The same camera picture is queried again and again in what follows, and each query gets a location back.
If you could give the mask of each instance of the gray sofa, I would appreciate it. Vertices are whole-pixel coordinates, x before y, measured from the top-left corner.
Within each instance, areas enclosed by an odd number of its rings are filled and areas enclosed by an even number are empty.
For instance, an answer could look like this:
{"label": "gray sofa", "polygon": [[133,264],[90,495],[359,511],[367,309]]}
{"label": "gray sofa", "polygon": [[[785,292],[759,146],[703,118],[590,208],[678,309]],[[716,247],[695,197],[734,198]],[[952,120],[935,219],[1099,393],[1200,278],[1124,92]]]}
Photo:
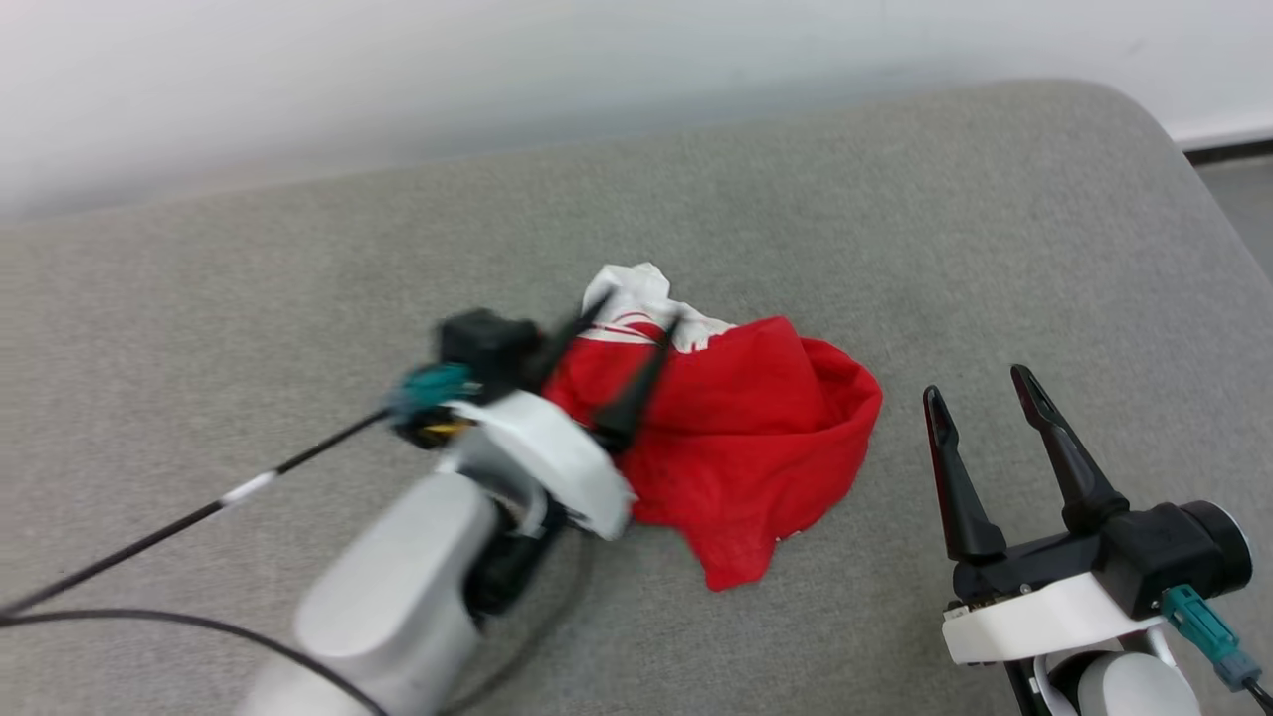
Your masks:
{"label": "gray sofa", "polygon": [[[1273,668],[1273,285],[1129,99],[1023,82],[123,209],[0,232],[3,596],[223,493],[363,414],[472,306],[551,320],[606,262],[782,313],[885,406],[849,496],[764,581],[708,591],[681,539],[601,545],[570,619],[482,715],[1015,713],[950,662],[920,392],[938,383],[1009,541],[1060,497],[1008,366],[1031,366],[1137,506],[1213,499],[1258,566],[1217,605]],[[303,590],[430,457],[381,432],[57,600],[286,638]],[[499,665],[569,582],[565,541],[490,629]],[[262,654],[187,628],[0,633],[5,713],[225,713]],[[1183,645],[1178,641],[1176,646]],[[1208,713],[1255,713],[1190,648]]]}

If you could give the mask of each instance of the black cable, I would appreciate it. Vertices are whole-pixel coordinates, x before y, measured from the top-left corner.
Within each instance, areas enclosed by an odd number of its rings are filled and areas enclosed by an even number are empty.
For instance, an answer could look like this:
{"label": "black cable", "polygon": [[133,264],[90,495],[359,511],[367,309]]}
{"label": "black cable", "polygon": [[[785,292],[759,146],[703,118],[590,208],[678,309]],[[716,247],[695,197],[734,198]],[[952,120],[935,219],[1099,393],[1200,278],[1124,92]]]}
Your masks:
{"label": "black cable", "polygon": [[290,659],[292,661],[309,669],[314,674],[327,679],[334,687],[345,692],[354,701],[367,707],[367,710],[376,716],[388,716],[388,712],[381,708],[376,701],[362,692],[358,687],[345,680],[344,677],[332,671],[327,666],[323,666],[316,659],[307,656],[289,646],[284,646],[269,637],[261,636],[256,632],[244,629],[243,627],[237,627],[234,624],[227,624],[225,622],[218,622],[216,619],[205,619],[204,617],[193,617],[190,614],[177,614],[174,612],[157,612],[154,609],[67,609],[65,612],[45,612],[42,614],[25,614],[22,617],[0,617],[0,629],[8,627],[23,627],[28,624],[42,624],[48,622],[69,622],[79,619],[143,619],[148,622],[169,622],[176,624],[186,624],[190,627],[200,627],[204,629],[211,629],[214,632],[222,632],[232,634],[239,638],[248,640],[258,646],[264,646],[270,651]]}
{"label": "black cable", "polygon": [[274,478],[278,478],[280,475],[284,475],[294,470],[295,468],[299,468],[300,465],[308,462],[317,455],[330,450],[331,447],[335,447],[336,445],[362,432],[367,427],[384,419],[387,415],[388,415],[387,410],[378,410],[376,413],[372,413],[370,415],[363,418],[362,420],[358,420],[356,423],[328,437],[327,440],[320,442],[318,445],[306,450],[304,452],[300,452],[295,457],[284,461],[274,470],[270,470],[269,473],[262,473],[253,480],[250,480],[248,483],[241,485],[241,488],[225,493],[219,499],[209,502],[207,505],[200,507],[199,510],[195,510],[190,515],[186,515],[185,517],[150,533],[149,535],[134,541],[132,544],[125,547],[123,549],[108,554],[107,557],[103,557],[102,559],[93,562],[88,567],[78,569],[48,586],[41,587],[28,594],[27,596],[23,596],[22,599],[14,600],[9,604],[5,604],[4,606],[0,606],[0,617],[13,617],[22,612],[25,612],[42,601],[47,601],[57,596],[59,594],[101,575],[102,572],[109,569],[111,567],[115,567],[116,564],[120,564],[121,562],[136,557],[137,554],[145,552],[146,549],[150,549],[151,547],[159,544],[160,541],[197,525],[199,522],[206,520],[207,517],[211,517],[213,515],[220,512],[225,507],[230,506],[238,499],[242,499],[242,497],[246,497],[246,494],[250,493],[250,492],[241,493],[239,489],[247,488],[253,483],[257,483],[257,480],[260,480],[258,485],[264,485],[270,480],[272,480]]}
{"label": "black cable", "polygon": [[508,660],[507,664],[499,668],[498,671],[491,674],[482,683],[477,684],[476,688],[470,691],[467,694],[452,701],[438,716],[458,716],[460,713],[468,711],[474,706],[477,706],[482,701],[486,701],[495,692],[513,679],[526,665],[530,662],[535,652],[538,651],[547,637],[561,626],[561,622],[570,615],[570,612],[579,605],[583,599],[584,592],[588,589],[588,580],[592,577],[592,536],[579,530],[579,554],[578,563],[574,572],[574,580],[570,584],[570,591],[565,595],[556,609],[552,610],[544,622],[531,633],[530,637],[522,643],[522,647]]}
{"label": "black cable", "polygon": [[1260,705],[1265,716],[1273,713],[1273,696],[1269,696],[1267,691],[1260,688],[1260,684],[1255,679],[1246,679],[1242,682],[1242,685],[1246,687],[1246,691],[1251,692],[1251,696],[1255,697],[1255,703]]}
{"label": "black cable", "polygon": [[358,420],[356,423],[349,426],[348,428],[340,431],[339,433],[320,442],[318,445],[311,447],[309,450],[298,454],[295,457],[292,457],[290,460],[284,460],[278,468],[274,469],[274,474],[285,475],[292,470],[299,468],[300,465],[304,465],[309,460],[317,457],[318,455],[327,452],[332,447],[336,447],[337,445],[345,442],[346,440],[354,437],[355,434],[363,432],[364,429],[374,426],[376,423],[388,417],[390,417],[388,408],[377,410],[370,415],[363,418],[362,420]]}

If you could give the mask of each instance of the crumpled fabric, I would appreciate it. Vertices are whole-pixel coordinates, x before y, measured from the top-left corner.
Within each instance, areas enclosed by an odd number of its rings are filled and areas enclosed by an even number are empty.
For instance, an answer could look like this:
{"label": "crumpled fabric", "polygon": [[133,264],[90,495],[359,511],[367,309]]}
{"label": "crumpled fabric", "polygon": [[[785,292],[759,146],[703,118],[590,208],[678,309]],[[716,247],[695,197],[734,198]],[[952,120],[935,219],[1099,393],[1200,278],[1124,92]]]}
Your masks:
{"label": "crumpled fabric", "polygon": [[645,422],[619,457],[638,497],[633,517],[679,530],[712,590],[760,580],[775,543],[808,529],[853,485],[883,400],[878,383],[784,317],[735,326],[671,301],[652,264],[603,268],[584,304],[611,285],[615,296],[545,396],[588,424],[680,311]]}

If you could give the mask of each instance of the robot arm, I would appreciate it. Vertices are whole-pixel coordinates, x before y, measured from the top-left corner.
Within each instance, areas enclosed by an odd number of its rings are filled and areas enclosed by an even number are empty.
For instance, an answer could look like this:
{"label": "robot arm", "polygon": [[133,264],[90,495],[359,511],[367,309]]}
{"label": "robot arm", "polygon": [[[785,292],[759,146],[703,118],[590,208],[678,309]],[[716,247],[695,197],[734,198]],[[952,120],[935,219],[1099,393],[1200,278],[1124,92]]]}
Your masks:
{"label": "robot arm", "polygon": [[[1048,448],[1067,531],[1008,547],[964,469],[959,431],[941,392],[936,386],[924,391],[959,598],[942,626],[951,659],[1003,664],[1026,716],[1198,715],[1193,689],[1164,638],[1165,614],[1189,636],[1180,623],[1185,610],[1170,604],[1192,594],[1190,604],[1206,610],[1203,598],[1246,586],[1251,554],[1241,530],[1209,502],[1132,511],[1034,373],[1013,366],[1012,380],[1026,419]],[[1214,618],[1208,627],[1217,624],[1223,626]],[[1049,655],[1114,638],[1123,651],[1082,652],[1049,671]],[[1259,675],[1245,656],[1234,656],[1241,655],[1236,643],[1232,637],[1208,654],[1234,691]]]}
{"label": "robot arm", "polygon": [[[397,400],[400,434],[434,446],[438,420],[454,426],[438,469],[412,485],[314,584],[297,610],[303,651],[336,670],[388,713],[433,715],[481,637],[486,618],[522,594],[556,536],[570,524],[617,538],[635,499],[612,454],[631,442],[676,322],[644,369],[584,428],[523,387],[540,389],[600,303],[542,348],[523,371],[522,324],[489,312],[443,325],[443,355],[468,368],[468,395],[438,405]],[[521,376],[531,373],[530,380]],[[472,390],[474,383],[480,385]],[[360,713],[322,678],[271,660],[241,707],[244,715]]]}

